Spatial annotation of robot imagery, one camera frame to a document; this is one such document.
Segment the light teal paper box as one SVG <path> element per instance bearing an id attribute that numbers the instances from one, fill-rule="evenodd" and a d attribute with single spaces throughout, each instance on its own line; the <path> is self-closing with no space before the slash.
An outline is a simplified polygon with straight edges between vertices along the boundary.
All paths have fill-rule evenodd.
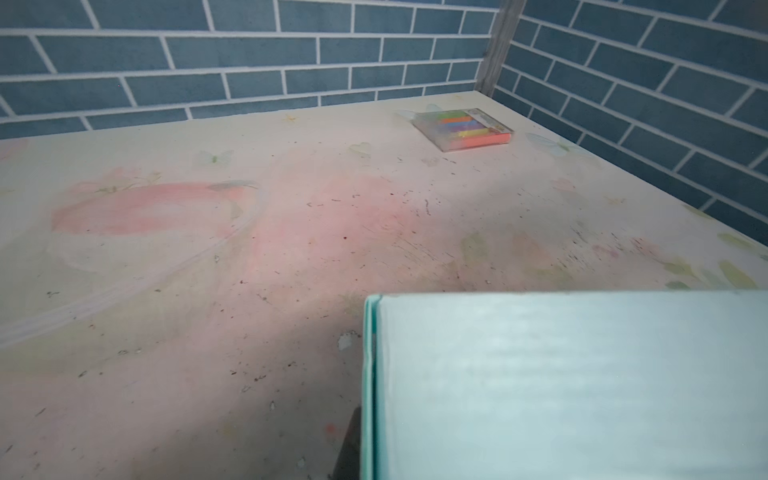
<path id="1" fill-rule="evenodd" d="M 763 291 L 377 295 L 364 479 L 763 479 Z"/>

